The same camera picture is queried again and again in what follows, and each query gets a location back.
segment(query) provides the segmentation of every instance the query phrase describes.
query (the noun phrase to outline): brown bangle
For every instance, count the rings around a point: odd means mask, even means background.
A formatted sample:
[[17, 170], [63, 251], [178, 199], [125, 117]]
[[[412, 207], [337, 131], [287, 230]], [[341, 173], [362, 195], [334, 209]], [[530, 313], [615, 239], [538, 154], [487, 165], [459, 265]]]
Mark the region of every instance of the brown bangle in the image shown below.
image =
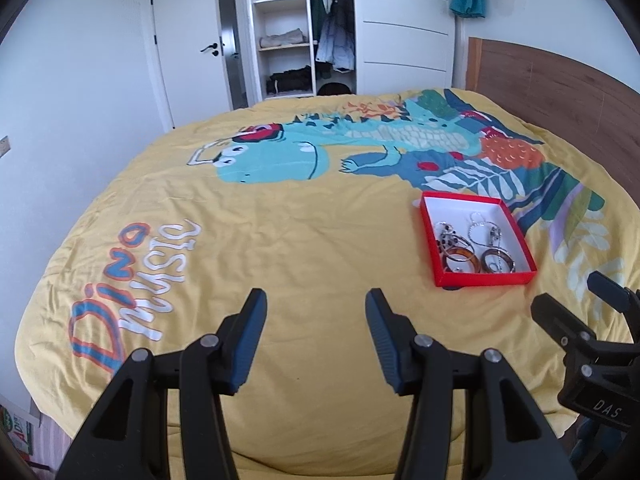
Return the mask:
[[447, 250], [447, 253], [442, 255], [442, 267], [444, 267], [445, 271], [453, 272], [449, 267], [449, 264], [447, 263], [447, 259], [451, 260], [452, 262], [456, 261], [455, 259], [450, 258], [452, 254], [458, 254], [459, 256], [464, 256], [466, 260], [460, 260], [459, 263], [471, 262], [471, 264], [474, 266], [474, 273], [480, 274], [481, 272], [480, 260], [478, 260], [478, 257], [475, 254], [473, 254], [472, 251], [470, 251], [469, 249], [465, 249], [464, 247], [450, 247]]
[[516, 271], [516, 264], [514, 263], [513, 259], [509, 256], [509, 253], [507, 253], [506, 251], [503, 251], [502, 249], [492, 248], [492, 249], [486, 250], [482, 254], [482, 257], [480, 258], [482, 260], [482, 270], [484, 270], [484, 272], [487, 272], [489, 274], [500, 274], [500, 272], [492, 270], [491, 267], [487, 265], [487, 262], [486, 262], [487, 256], [498, 256], [498, 258], [500, 258], [502, 261], [507, 263], [507, 265], [509, 266], [509, 272]]

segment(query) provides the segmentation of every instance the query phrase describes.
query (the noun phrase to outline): screw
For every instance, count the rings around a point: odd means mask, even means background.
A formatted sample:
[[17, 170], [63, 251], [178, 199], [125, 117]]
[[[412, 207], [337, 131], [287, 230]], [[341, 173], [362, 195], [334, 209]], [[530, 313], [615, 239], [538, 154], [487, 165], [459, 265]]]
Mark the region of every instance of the screw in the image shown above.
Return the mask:
[[141, 363], [147, 357], [149, 357], [149, 350], [145, 348], [138, 348], [133, 351], [133, 354], [131, 354], [131, 358], [137, 363]]
[[200, 344], [204, 346], [204, 348], [213, 348], [214, 346], [218, 346], [220, 342], [220, 338], [215, 334], [207, 334], [200, 338]]
[[498, 352], [495, 348], [489, 348], [484, 351], [484, 358], [492, 363], [499, 363], [502, 361], [502, 354]]
[[414, 337], [414, 343], [423, 348], [429, 348], [433, 344], [433, 337], [429, 337], [428, 335], [418, 334]]

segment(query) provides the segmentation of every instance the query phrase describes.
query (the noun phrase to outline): closet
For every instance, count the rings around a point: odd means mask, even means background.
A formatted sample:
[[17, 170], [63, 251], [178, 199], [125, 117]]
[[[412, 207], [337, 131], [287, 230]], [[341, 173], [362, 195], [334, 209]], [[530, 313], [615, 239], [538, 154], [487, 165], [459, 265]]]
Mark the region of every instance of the closet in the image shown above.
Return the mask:
[[[345, 44], [342, 31], [327, 29], [329, 65], [316, 61], [327, 52], [317, 25], [319, 1], [247, 1], [258, 100], [313, 96], [327, 83], [357, 94], [451, 86], [456, 21], [449, 0], [322, 0], [324, 18], [350, 34]], [[290, 38], [268, 38], [288, 32]], [[295, 72], [283, 75], [287, 71]]]

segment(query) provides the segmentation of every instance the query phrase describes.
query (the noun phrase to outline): headboard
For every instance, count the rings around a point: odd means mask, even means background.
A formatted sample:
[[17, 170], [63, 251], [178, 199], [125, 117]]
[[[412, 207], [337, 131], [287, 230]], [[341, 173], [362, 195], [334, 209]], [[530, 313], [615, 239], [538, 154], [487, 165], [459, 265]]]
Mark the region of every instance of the headboard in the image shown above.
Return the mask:
[[469, 38], [466, 89], [567, 140], [640, 205], [640, 94], [546, 50]]

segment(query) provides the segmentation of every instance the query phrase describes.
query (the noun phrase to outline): light switch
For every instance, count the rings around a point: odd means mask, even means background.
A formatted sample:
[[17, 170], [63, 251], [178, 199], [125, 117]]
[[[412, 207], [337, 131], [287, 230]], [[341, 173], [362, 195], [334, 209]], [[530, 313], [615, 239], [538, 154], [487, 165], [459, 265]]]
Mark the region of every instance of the light switch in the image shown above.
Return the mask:
[[11, 146], [9, 145], [9, 137], [6, 136], [0, 139], [0, 157], [2, 157], [10, 149]]

